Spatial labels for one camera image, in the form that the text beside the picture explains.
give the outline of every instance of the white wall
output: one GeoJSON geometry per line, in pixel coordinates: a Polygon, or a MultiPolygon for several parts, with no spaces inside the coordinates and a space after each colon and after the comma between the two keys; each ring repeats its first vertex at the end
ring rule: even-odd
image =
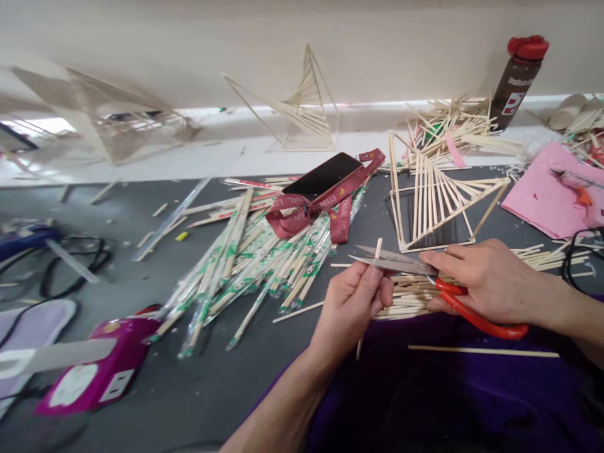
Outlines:
{"type": "Polygon", "coordinates": [[[601,0],[0,0],[7,70],[69,66],[177,108],[241,105],[221,79],[285,96],[309,42],[339,103],[494,88],[513,36],[551,43],[530,94],[604,91],[601,0]]]}

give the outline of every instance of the wire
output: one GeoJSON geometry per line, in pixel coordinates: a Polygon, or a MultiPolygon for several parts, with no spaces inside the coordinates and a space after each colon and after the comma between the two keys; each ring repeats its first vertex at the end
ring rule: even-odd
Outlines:
{"type": "Polygon", "coordinates": [[[8,396],[0,397],[0,401],[2,400],[10,400],[11,398],[19,398],[20,400],[27,400],[29,398],[44,398],[44,395],[48,393],[48,390],[52,388],[52,385],[45,387],[36,387],[31,390],[23,390],[19,393],[15,393],[8,396]]]}
{"type": "Polygon", "coordinates": [[[581,244],[577,244],[576,243],[577,237],[579,236],[579,234],[580,233],[585,233],[585,232],[600,233],[600,236],[604,237],[604,227],[600,227],[600,228],[586,228],[585,230],[579,230],[579,231],[577,231],[573,235],[573,239],[571,240],[570,246],[568,247],[568,249],[566,251],[566,255],[564,256],[564,259],[562,260],[562,266],[560,267],[560,276],[564,279],[564,281],[566,281],[567,283],[569,283],[570,285],[572,285],[574,289],[577,289],[578,291],[581,291],[583,294],[587,294],[587,293],[585,291],[583,291],[576,284],[576,282],[574,281],[574,278],[573,278],[573,273],[571,272],[571,263],[572,263],[572,259],[573,259],[573,254],[575,252],[589,251],[596,258],[604,260],[604,253],[599,252],[599,251],[597,251],[595,249],[592,249],[591,247],[584,247],[581,244]]]}
{"type": "MultiPolygon", "coordinates": [[[[93,255],[94,257],[92,258],[92,263],[90,263],[88,265],[88,270],[91,271],[93,274],[97,273],[100,269],[102,269],[103,266],[105,266],[105,264],[107,264],[113,256],[113,254],[109,250],[105,250],[105,240],[103,238],[95,237],[95,236],[68,236],[68,237],[65,237],[61,242],[65,243],[65,242],[69,242],[71,240],[96,240],[98,242],[98,246],[97,246],[96,250],[94,250],[94,251],[70,253],[70,255],[72,255],[72,256],[93,255]]],[[[31,255],[34,252],[38,252],[39,250],[46,250],[46,249],[31,249],[31,250],[25,252],[23,255],[19,256],[17,259],[4,265],[0,269],[0,276],[2,276],[15,263],[21,261],[22,259],[31,255]]],[[[62,262],[62,259],[59,257],[56,257],[46,266],[46,269],[44,270],[44,273],[42,276],[42,281],[40,281],[40,288],[38,290],[38,292],[40,293],[40,296],[42,297],[42,300],[39,303],[37,303],[35,305],[30,305],[29,307],[27,307],[24,310],[21,310],[19,312],[19,314],[15,317],[13,323],[9,327],[8,332],[6,332],[4,334],[4,337],[2,338],[2,340],[0,340],[0,349],[2,349],[2,347],[4,345],[6,345],[6,342],[14,334],[15,329],[17,328],[19,322],[21,321],[21,319],[23,318],[23,315],[25,313],[30,311],[32,308],[38,307],[51,300],[64,298],[64,297],[78,291],[81,287],[83,287],[86,284],[86,279],[84,277],[80,277],[74,283],[72,283],[70,286],[68,286],[65,290],[63,290],[57,294],[50,294],[50,287],[52,286],[54,272],[55,272],[55,269],[57,268],[57,265],[59,264],[59,262],[62,262]]]]}

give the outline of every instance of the smartphone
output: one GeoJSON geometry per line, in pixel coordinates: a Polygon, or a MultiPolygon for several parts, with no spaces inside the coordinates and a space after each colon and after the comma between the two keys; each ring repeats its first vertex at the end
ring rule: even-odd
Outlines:
{"type": "Polygon", "coordinates": [[[329,189],[340,184],[346,177],[362,167],[358,160],[346,153],[339,153],[309,171],[283,189],[284,194],[302,195],[313,202],[329,189]]]}

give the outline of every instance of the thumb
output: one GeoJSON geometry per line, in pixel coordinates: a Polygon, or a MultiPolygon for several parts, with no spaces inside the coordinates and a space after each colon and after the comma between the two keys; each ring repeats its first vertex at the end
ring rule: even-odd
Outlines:
{"type": "Polygon", "coordinates": [[[376,266],[369,266],[361,276],[351,299],[354,299],[356,303],[366,303],[369,306],[379,289],[383,276],[382,270],[376,266]]]}

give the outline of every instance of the lanyard strap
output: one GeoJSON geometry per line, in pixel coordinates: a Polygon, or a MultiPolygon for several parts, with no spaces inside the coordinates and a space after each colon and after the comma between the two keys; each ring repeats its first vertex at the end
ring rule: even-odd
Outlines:
{"type": "Polygon", "coordinates": [[[359,160],[370,160],[367,167],[361,167],[352,176],[335,186],[321,201],[309,202],[302,195],[283,194],[273,202],[266,220],[269,222],[277,237],[289,239],[311,223],[311,216],[318,211],[327,211],[329,214],[329,230],[332,243],[345,243],[348,240],[350,228],[350,211],[352,197],[350,194],[361,186],[383,162],[386,156],[378,148],[373,151],[359,154],[359,160]],[[338,210],[332,209],[339,204],[338,210]],[[298,208],[291,214],[284,216],[281,210],[298,208]]]}

